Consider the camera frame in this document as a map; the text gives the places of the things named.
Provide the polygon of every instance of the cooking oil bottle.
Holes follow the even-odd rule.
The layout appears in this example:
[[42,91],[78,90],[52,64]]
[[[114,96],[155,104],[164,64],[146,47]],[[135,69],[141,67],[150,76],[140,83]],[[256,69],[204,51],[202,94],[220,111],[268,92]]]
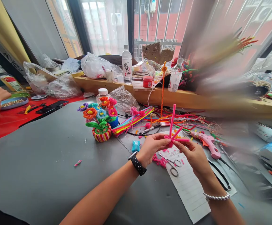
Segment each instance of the cooking oil bottle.
[[23,92],[24,88],[20,85],[20,83],[7,73],[2,66],[0,65],[0,80],[12,91],[12,92]]

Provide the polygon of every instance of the blue plate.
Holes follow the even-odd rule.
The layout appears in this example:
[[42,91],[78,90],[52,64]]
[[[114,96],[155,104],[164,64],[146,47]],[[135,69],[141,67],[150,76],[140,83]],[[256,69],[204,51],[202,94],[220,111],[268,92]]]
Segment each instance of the blue plate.
[[12,108],[16,108],[16,107],[19,107],[19,106],[23,106],[23,105],[25,105],[25,104],[27,104],[29,102],[29,99],[27,99],[25,97],[17,97],[17,98],[8,98],[6,100],[3,100],[1,102],[1,105],[5,104],[5,103],[8,103],[8,102],[13,102],[13,101],[16,101],[16,100],[21,100],[21,99],[23,99],[24,101],[21,102],[21,103],[16,103],[14,105],[1,107],[1,110],[7,110],[7,109],[12,109]]

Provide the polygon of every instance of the striped pot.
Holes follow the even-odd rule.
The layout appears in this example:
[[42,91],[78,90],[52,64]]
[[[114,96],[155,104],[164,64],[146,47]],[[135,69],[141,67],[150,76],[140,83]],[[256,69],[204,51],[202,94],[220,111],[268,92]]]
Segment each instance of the striped pot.
[[106,125],[106,128],[103,131],[97,128],[92,128],[92,135],[98,142],[104,142],[109,140],[111,137],[111,134],[112,132],[111,132],[111,127],[109,124]]

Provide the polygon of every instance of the air conditioner unit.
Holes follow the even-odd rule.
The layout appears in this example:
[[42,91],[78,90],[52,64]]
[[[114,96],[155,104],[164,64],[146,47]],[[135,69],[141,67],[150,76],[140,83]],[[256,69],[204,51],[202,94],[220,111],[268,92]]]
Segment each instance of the air conditioner unit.
[[111,22],[113,26],[122,26],[122,21],[121,13],[111,13]]
[[151,1],[151,13],[156,11],[156,0],[145,0],[144,11],[147,13],[149,11],[149,2]]
[[[260,8],[259,12],[257,13],[257,16],[255,17],[255,19],[253,20],[254,22],[261,22],[265,19],[265,17],[267,16],[267,14],[269,13],[269,11],[271,10],[271,7],[269,6],[263,6]],[[272,20],[272,12],[269,15],[269,17],[267,18],[266,21],[270,21]]]

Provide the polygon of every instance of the wooden shelf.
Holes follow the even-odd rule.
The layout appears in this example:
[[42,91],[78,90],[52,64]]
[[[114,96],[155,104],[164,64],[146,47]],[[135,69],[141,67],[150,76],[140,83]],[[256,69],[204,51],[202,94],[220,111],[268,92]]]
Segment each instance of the wooden shelf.
[[[76,83],[87,92],[93,92],[98,94],[99,88],[106,88],[110,93],[114,89],[124,84],[109,83],[106,80],[93,80],[84,77],[75,77]],[[134,98],[143,104],[148,103],[149,91],[134,91],[132,85],[124,85],[125,89],[129,91]],[[161,105],[162,88],[157,87],[152,91],[149,104]],[[178,90],[177,92],[169,92],[167,88],[164,88],[164,106],[173,106],[194,109],[194,110],[208,110],[214,112],[216,115],[221,113],[229,113],[231,116],[244,116],[250,118],[264,118],[272,119],[272,100],[266,99],[266,101],[257,101],[250,99],[233,99],[233,97],[208,97],[197,95],[193,92]]]

